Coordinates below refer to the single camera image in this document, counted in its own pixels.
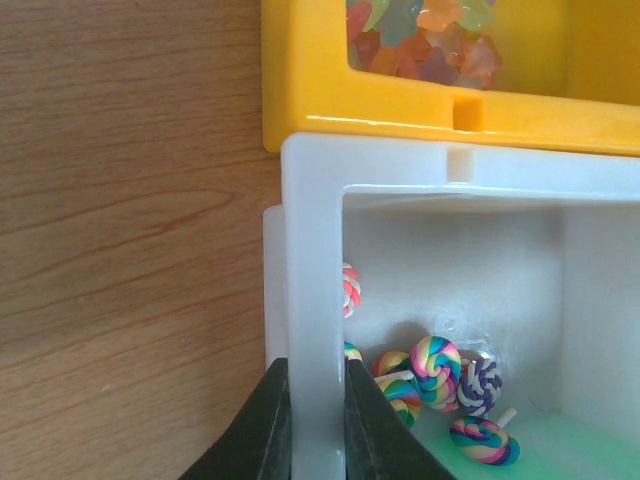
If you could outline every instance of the wood grain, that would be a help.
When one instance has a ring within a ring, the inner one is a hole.
[[[1,479],[174,479],[262,375],[259,23],[0,1]]]

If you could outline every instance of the colorful candy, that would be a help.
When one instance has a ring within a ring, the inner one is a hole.
[[[447,63],[444,52],[438,47],[433,48],[418,64],[418,72],[420,79],[441,85],[453,85],[460,76],[460,72]]]
[[[353,315],[353,310],[360,304],[360,278],[351,265],[342,264],[342,313],[344,318]]]
[[[358,54],[360,69],[369,71],[373,57],[375,57],[378,50],[380,50],[380,33],[375,30],[362,32],[356,37],[352,45]]]
[[[424,0],[418,15],[418,26],[442,32],[464,16],[464,8],[457,0]]]
[[[480,417],[493,408],[500,397],[502,379],[496,362],[486,358],[463,368],[458,385],[458,406],[467,415]]]
[[[414,35],[421,9],[422,0],[393,0],[375,26],[382,45],[397,47],[403,39]]]
[[[487,36],[495,0],[347,0],[354,69],[442,85],[489,88],[502,59]]]
[[[401,55],[409,55],[416,62],[421,62],[431,50],[431,45],[426,39],[426,30],[419,28],[415,35],[405,38],[398,45],[398,52]]]
[[[402,78],[420,80],[418,63],[411,57],[411,55],[400,54],[400,57],[398,58],[398,76]]]
[[[382,379],[376,382],[407,428],[411,428],[420,415],[422,402],[418,391],[404,380]]]
[[[487,465],[510,465],[520,456],[520,444],[503,430],[513,415],[515,410],[510,409],[496,423],[479,417],[459,418],[449,429],[451,440],[473,460]]]
[[[409,369],[409,354],[405,352],[387,352],[378,357],[373,364],[371,375],[380,377],[389,373],[401,372]]]
[[[502,58],[493,41],[487,36],[466,41],[462,52],[464,61],[460,73],[469,77],[479,77],[485,88],[490,86],[494,75],[502,67]]]
[[[464,8],[464,16],[458,23],[467,30],[477,32],[496,18],[496,13],[486,0],[458,0]]]
[[[462,65],[464,60],[462,47],[467,39],[467,31],[464,28],[454,23],[444,32],[426,32],[425,37],[432,47],[442,50],[449,65],[453,67]]]
[[[362,354],[353,343],[344,342],[344,356],[349,360],[362,361]]]
[[[411,350],[409,370],[422,402],[443,413],[457,408],[460,354],[446,338],[428,336]]]
[[[353,42],[371,17],[371,4],[365,0],[347,7],[347,43]]]

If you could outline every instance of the purple and white lollipop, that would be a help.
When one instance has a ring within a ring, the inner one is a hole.
[[[500,375],[496,362],[489,358],[470,362],[467,368],[463,366],[458,384],[458,407],[474,417],[488,413],[500,397]]]

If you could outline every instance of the plastic compartment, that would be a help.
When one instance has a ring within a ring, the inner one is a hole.
[[[502,91],[475,91],[351,69],[344,0],[262,0],[265,146],[306,131],[640,154],[640,2],[495,9]]]
[[[443,416],[413,431],[464,478],[637,478],[640,163],[296,134],[265,213],[267,361],[289,356],[293,478],[344,479],[343,340],[365,360],[426,333],[497,356],[521,459],[467,460]],[[343,256],[362,303],[341,316]]]

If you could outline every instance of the swirl lollipop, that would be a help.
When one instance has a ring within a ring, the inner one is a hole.
[[[449,429],[451,440],[473,460],[487,465],[510,465],[520,456],[520,444],[503,427],[515,414],[510,408],[496,423],[478,417],[459,418]]]
[[[342,263],[342,314],[344,318],[353,315],[353,310],[360,304],[360,277],[351,265]]]
[[[422,401],[418,391],[397,378],[377,378],[376,382],[407,428],[411,428],[420,415]]]
[[[349,360],[362,361],[362,354],[353,343],[344,342],[344,356]]]
[[[404,352],[387,352],[378,357],[373,364],[371,374],[374,377],[396,373],[409,369],[409,354]]]
[[[425,337],[413,347],[409,369],[422,402],[442,413],[458,408],[456,387],[460,381],[460,354],[446,338]]]
[[[467,415],[480,417],[493,408],[501,389],[502,379],[496,362],[488,358],[471,362],[462,369],[458,406]]]

